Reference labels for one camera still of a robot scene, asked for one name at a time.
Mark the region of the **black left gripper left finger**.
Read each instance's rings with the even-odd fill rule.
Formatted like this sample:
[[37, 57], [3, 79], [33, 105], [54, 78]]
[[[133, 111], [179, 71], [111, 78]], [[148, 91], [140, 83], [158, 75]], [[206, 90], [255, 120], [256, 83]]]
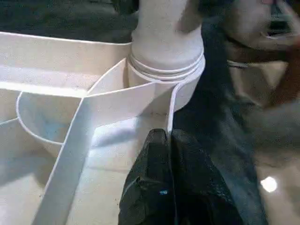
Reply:
[[163, 129], [151, 130], [125, 180], [119, 203], [120, 225], [173, 225], [173, 178]]

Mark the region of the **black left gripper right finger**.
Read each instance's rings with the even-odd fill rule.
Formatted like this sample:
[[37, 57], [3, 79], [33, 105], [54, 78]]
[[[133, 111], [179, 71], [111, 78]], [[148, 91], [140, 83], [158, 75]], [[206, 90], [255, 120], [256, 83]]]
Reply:
[[192, 135], [173, 130], [171, 162], [178, 224], [239, 224], [238, 210], [220, 171]]

